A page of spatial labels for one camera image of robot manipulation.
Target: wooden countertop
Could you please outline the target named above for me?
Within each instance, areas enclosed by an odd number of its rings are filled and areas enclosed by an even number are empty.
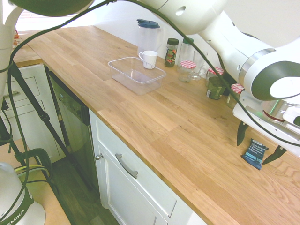
[[[110,77],[107,63],[136,56],[136,46],[96,27],[63,28],[29,46],[43,62],[202,219],[215,225],[298,225],[300,160],[289,152],[257,170],[240,156],[239,120],[225,97],[206,97],[204,80],[182,83],[176,69],[162,87],[138,96]]]
[[[25,45],[15,55],[14,62],[21,68],[43,63],[43,60],[28,45]]]
[[[24,146],[21,139],[15,141],[20,152],[24,152]],[[0,146],[0,159],[1,162],[11,164],[14,168],[21,164],[15,159],[14,152],[8,154],[9,144]],[[30,158],[29,163],[35,165],[34,158]],[[45,180],[45,177],[41,171],[31,172],[28,177],[30,180]],[[40,203],[46,211],[45,225],[71,225],[64,210],[58,202],[49,184],[45,182],[29,183],[26,185],[30,193],[32,194],[34,201]]]

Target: blue lid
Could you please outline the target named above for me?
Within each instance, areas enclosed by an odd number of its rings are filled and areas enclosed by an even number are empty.
[[[137,25],[139,25],[140,27],[145,27],[145,28],[160,28],[160,26],[157,22],[143,20],[143,19],[137,19]]]

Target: stainless steel dishwasher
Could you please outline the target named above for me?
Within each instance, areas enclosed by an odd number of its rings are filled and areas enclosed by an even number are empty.
[[[87,187],[98,190],[89,109],[53,72],[47,72],[66,148],[80,165]]]

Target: metal handle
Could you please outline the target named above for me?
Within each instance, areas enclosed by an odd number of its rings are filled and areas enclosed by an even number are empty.
[[[122,154],[116,154],[117,160],[119,161],[119,163],[121,164],[121,166],[135,179],[137,179],[137,174],[138,171],[133,171],[131,170],[121,159],[122,158]]]
[[[100,155],[96,155],[96,156],[95,156],[95,159],[96,159],[96,160],[100,160],[101,158],[103,158],[102,153],[100,153]]]
[[[12,93],[12,96],[15,96],[15,95],[18,95],[18,94],[20,94],[20,92],[14,90],[13,93]]]

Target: wooden floor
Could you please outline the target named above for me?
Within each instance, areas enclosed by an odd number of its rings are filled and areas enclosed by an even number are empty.
[[[119,225],[100,203],[97,191],[89,191],[66,158],[53,163],[51,179],[58,190],[57,198],[72,225]]]

